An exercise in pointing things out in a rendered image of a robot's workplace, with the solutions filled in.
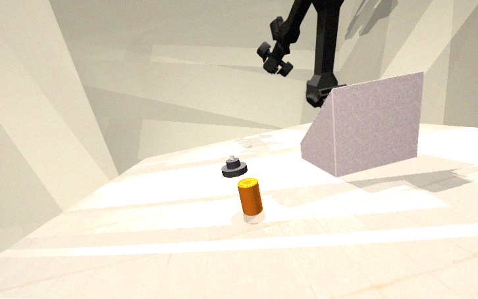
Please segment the orange tapered knob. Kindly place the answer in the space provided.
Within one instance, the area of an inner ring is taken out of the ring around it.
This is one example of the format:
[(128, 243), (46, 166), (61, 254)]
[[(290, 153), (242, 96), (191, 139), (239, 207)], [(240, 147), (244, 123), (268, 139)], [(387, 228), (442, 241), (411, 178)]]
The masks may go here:
[(259, 183), (256, 178), (244, 178), (237, 183), (245, 215), (255, 216), (263, 211)]

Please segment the dark grey round pedestal with silver shaft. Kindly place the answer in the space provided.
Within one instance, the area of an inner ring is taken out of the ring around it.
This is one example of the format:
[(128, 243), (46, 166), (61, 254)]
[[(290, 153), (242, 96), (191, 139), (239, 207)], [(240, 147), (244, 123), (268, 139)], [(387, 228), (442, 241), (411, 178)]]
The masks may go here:
[(230, 159), (226, 160), (226, 165), (221, 168), (222, 174), (226, 178), (239, 177), (248, 171), (247, 164), (240, 161), (239, 158), (230, 154)]

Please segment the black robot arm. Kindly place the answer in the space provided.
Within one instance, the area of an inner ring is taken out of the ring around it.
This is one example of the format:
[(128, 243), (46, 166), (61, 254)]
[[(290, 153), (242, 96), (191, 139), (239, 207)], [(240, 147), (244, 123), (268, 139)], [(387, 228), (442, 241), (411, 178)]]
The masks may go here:
[[(314, 107), (320, 107), (332, 89), (347, 86), (339, 85), (333, 73), (339, 12), (344, 0), (295, 0), (288, 18), (283, 21), (277, 16), (270, 24), (273, 40), (277, 40), (274, 54), (283, 57), (290, 54), (290, 43), (295, 43), (300, 35), (300, 24), (311, 3), (317, 12), (317, 37), (315, 47), (315, 66), (311, 80), (306, 82), (306, 99)], [(264, 63), (268, 73), (279, 70), (280, 60), (272, 55)]]

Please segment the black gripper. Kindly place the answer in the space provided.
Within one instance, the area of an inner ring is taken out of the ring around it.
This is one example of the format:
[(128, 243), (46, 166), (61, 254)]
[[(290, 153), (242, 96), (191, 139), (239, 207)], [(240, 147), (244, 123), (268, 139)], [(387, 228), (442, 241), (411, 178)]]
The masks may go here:
[(271, 46), (265, 41), (258, 48), (257, 54), (263, 59), (263, 62), (265, 62), (267, 60), (267, 58), (269, 58), (270, 55), (272, 55), (277, 61), (280, 60), (280, 66), (282, 68), (277, 72), (277, 74), (280, 73), (283, 76), (288, 76), (288, 74), (294, 68), (294, 66), (289, 61), (287, 63), (285, 63), (282, 60), (284, 56), (283, 57), (277, 57), (274, 54), (274, 49), (273, 49), (273, 52), (271, 53), (270, 48), (271, 48)]

